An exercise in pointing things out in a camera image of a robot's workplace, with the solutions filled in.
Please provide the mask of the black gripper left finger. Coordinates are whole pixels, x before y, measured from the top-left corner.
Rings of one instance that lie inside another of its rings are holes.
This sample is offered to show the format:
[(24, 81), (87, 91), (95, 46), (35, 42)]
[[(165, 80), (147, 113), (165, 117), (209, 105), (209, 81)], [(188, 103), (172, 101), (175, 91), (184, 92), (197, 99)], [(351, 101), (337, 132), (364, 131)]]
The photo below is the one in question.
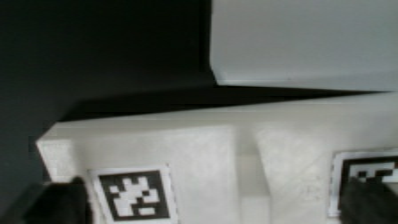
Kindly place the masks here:
[(85, 181), (31, 184), (12, 202), (0, 224), (94, 224)]

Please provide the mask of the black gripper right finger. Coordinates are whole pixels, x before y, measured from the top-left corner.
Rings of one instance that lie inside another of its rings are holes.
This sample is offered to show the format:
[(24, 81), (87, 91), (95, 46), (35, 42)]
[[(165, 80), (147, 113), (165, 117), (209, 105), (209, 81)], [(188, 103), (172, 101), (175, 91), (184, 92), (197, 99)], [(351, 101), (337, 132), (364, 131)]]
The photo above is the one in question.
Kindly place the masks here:
[(398, 224), (398, 194), (380, 181), (351, 178), (341, 195), (341, 224)]

